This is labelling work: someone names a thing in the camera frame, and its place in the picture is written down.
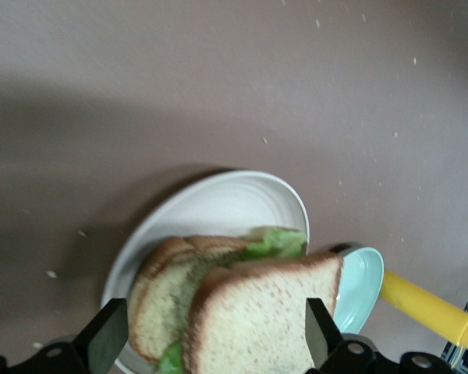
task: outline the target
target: sandwich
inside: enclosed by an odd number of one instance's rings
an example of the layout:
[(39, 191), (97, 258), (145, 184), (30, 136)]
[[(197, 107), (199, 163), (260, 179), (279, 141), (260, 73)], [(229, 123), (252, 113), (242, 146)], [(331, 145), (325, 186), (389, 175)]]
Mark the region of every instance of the sandwich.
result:
[(305, 302), (321, 298), (332, 315), (343, 264), (303, 256), (306, 243), (287, 230), (165, 239), (133, 283), (130, 345), (161, 374), (305, 372)]

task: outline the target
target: light blue bowl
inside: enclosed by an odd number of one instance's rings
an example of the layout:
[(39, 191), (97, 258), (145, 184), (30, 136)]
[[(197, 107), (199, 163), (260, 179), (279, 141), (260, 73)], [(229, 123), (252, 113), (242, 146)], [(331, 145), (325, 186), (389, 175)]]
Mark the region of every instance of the light blue bowl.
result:
[(333, 320), (341, 333), (359, 333), (380, 294), (383, 258), (371, 247), (349, 247), (339, 254), (345, 263)]

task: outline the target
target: bread slice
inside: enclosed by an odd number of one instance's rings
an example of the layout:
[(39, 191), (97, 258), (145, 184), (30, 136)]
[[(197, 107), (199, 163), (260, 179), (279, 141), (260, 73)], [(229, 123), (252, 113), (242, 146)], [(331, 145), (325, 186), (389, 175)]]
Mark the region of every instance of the bread slice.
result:
[(302, 374), (314, 366), (305, 340), (307, 298), (335, 311), (343, 258), (334, 253), (263, 259), (214, 269), (188, 315), (188, 374)]
[(249, 242), (222, 236), (164, 240), (147, 258), (129, 297), (129, 342), (150, 362), (182, 336), (190, 303), (206, 272), (239, 258)]

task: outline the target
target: gray surface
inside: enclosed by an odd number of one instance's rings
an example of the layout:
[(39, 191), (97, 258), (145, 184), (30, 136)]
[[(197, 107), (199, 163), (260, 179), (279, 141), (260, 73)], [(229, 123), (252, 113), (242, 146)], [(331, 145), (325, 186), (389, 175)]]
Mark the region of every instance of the gray surface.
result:
[[(143, 214), (223, 168), (463, 307), (468, 2), (1, 0), (0, 353), (78, 331)], [(381, 301), (363, 333), (445, 344)]]

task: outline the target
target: mustard bottle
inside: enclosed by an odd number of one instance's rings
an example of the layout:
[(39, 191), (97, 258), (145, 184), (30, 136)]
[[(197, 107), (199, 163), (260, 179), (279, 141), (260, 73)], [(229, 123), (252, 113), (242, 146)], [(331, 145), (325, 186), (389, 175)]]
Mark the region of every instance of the mustard bottle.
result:
[(468, 313), (385, 270), (380, 296), (455, 346), (468, 350)]

